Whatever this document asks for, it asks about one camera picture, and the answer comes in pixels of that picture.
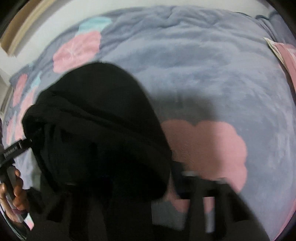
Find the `person left hand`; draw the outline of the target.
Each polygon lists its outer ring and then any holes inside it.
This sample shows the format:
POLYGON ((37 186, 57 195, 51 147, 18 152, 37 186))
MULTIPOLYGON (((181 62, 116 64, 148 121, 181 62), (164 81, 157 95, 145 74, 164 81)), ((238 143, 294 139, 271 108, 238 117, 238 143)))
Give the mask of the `person left hand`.
MULTIPOLYGON (((18 169, 14 169, 16 177, 16 185, 14 187, 15 198, 13 200, 14 207, 19 211, 30 211, 30 204, 27 199, 27 192, 23 189, 23 180, 21 178, 21 173, 18 169)), ((14 214, 12 208, 10 207, 6 199, 7 188, 3 183, 1 184, 1 206, 4 208, 6 216, 13 222, 13 224, 20 226, 21 223, 19 219, 14 214)))

